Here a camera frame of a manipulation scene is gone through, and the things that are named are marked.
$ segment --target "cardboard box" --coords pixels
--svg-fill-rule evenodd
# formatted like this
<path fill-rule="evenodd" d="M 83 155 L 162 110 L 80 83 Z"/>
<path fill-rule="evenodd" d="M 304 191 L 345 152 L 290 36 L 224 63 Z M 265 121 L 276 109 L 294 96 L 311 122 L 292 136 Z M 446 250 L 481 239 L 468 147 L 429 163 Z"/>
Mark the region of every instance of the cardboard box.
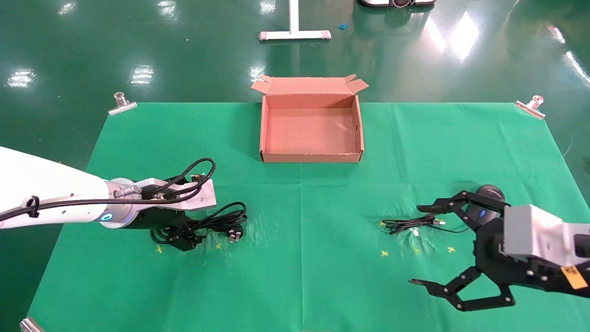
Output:
<path fill-rule="evenodd" d="M 348 77 L 268 77 L 252 88 L 262 98 L 263 162 L 359 162 L 365 150 L 356 93 Z"/>

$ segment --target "black mouse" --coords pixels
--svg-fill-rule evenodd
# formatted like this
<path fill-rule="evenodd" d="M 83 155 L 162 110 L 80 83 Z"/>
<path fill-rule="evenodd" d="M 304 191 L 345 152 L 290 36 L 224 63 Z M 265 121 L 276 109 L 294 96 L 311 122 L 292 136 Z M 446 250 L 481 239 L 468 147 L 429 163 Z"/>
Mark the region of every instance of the black mouse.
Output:
<path fill-rule="evenodd" d="M 504 197 L 504 193 L 492 184 L 485 184 L 481 186 L 477 191 L 476 194 L 493 198 L 498 201 L 505 202 L 506 198 Z M 485 209 L 481 206 L 477 206 L 475 204 L 469 204 L 467 207 L 467 215 L 470 216 L 473 220 L 475 220 L 478 224 L 483 225 L 491 220 L 500 216 L 500 213 L 494 212 L 488 209 Z"/>

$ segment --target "blue indicator light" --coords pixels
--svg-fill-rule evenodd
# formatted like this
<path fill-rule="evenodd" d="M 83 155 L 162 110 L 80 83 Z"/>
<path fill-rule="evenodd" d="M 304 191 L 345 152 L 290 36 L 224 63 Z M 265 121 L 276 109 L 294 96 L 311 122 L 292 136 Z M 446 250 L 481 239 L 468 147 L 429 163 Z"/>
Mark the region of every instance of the blue indicator light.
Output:
<path fill-rule="evenodd" d="M 105 214 L 104 216 L 102 216 L 102 217 L 100 218 L 100 220 L 102 220 L 102 221 L 104 221 L 104 222 L 105 222 L 105 221 L 107 221 L 107 220 L 111 220 L 111 218 L 112 218 L 112 217 L 113 217 L 113 215 L 112 215 L 111 213 L 107 213 L 107 214 Z"/>

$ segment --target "green tablecloth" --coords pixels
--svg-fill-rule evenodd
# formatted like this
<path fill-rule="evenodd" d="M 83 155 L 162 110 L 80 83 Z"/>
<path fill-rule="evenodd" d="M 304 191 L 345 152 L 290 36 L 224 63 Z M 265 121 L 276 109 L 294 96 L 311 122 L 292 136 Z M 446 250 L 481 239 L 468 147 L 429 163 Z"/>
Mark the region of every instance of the green tablecloth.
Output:
<path fill-rule="evenodd" d="M 512 288 L 514 307 L 456 311 L 408 280 L 450 281 L 474 263 L 474 233 L 379 224 L 487 183 L 512 205 L 587 222 L 544 121 L 504 103 L 361 108 L 359 164 L 263 164 L 260 104 L 143 103 L 109 117 L 88 172 L 167 178 L 212 157 L 219 206 L 248 205 L 246 237 L 160 253 L 144 230 L 65 225 L 29 314 L 47 332 L 590 330 L 590 300 L 526 288 Z M 497 288 L 482 277 L 462 294 Z"/>

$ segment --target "glossy floor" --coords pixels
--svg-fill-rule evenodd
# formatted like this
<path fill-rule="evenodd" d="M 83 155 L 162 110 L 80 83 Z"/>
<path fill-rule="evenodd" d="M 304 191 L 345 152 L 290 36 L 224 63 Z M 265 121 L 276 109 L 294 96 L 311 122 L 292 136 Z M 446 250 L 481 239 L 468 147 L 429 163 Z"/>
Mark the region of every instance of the glossy floor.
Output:
<path fill-rule="evenodd" d="M 288 29 L 287 0 L 6 2 L 0 145 L 84 169 L 116 91 L 140 102 L 255 102 L 250 84 L 262 74 L 355 73 L 370 85 L 364 102 L 542 95 L 590 200 L 590 2 L 438 0 L 410 10 L 300 3 L 301 28 L 329 29 L 331 40 L 259 42 L 260 31 Z M 0 330 L 17 330 L 58 232 L 0 232 L 0 249 L 13 253 L 0 258 Z"/>

